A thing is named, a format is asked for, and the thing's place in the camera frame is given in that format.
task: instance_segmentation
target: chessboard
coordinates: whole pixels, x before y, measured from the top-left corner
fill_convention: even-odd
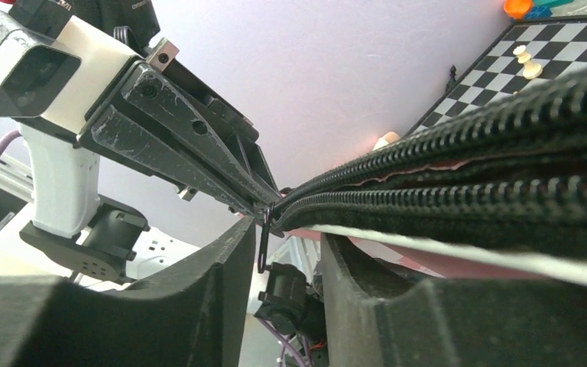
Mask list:
[[[536,79],[523,77],[523,66],[513,55],[520,45],[526,46],[533,62],[543,66]],[[587,16],[514,22],[407,135],[586,67]]]

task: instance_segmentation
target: black zipper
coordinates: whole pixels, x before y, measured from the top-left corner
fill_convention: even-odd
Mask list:
[[[587,258],[587,70],[348,162],[270,217]]]

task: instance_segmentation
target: zipper slider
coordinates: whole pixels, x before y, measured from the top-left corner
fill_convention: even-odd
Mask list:
[[[269,248],[269,233],[271,232],[271,214],[274,210],[274,203],[264,208],[264,224],[258,248],[258,273],[262,274],[267,268],[267,252]]]

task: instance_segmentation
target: chessboard border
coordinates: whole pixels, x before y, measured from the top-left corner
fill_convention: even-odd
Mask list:
[[[476,67],[476,65],[478,65],[478,63],[480,63],[482,61],[482,59],[485,58],[485,56],[487,56],[487,54],[489,54],[491,52],[491,50],[496,47],[496,45],[498,44],[498,42],[503,40],[503,37],[505,37],[506,34],[508,34],[512,29],[514,29],[514,27],[517,26],[522,26],[522,25],[539,25],[539,24],[559,24],[559,23],[582,23],[582,22],[587,22],[587,15],[567,15],[567,16],[563,16],[563,17],[550,17],[550,18],[536,18],[536,19],[521,19],[518,21],[512,21],[511,24],[505,28],[504,31],[501,32],[501,34],[496,37],[490,44],[489,47],[487,47],[480,56],[478,56],[476,58],[476,60],[465,70],[464,73],[460,73],[460,77],[456,80],[456,85],[460,84],[464,79],[465,76],[469,75],[469,73],[472,72],[472,70],[474,70],[474,68]],[[413,126],[410,127],[410,129],[408,129],[408,131],[404,134],[404,137],[407,137],[410,134],[413,134],[417,128],[419,128],[422,125],[422,122],[424,122],[424,120],[426,120],[427,117],[429,117],[429,115],[431,114],[431,112],[433,112],[440,103],[442,103],[442,101],[444,99],[446,99],[446,97],[449,96],[449,93],[443,93],[441,95],[441,97],[439,97],[437,99],[437,101],[422,115],[422,117],[420,117],[419,120],[417,120],[417,122],[415,122],[415,124],[413,124]]]

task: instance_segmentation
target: white pawn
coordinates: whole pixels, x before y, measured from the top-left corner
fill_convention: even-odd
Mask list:
[[[523,78],[532,80],[543,72],[543,67],[532,61],[532,55],[526,52],[525,46],[516,47],[514,55],[518,58],[518,63],[523,64]]]

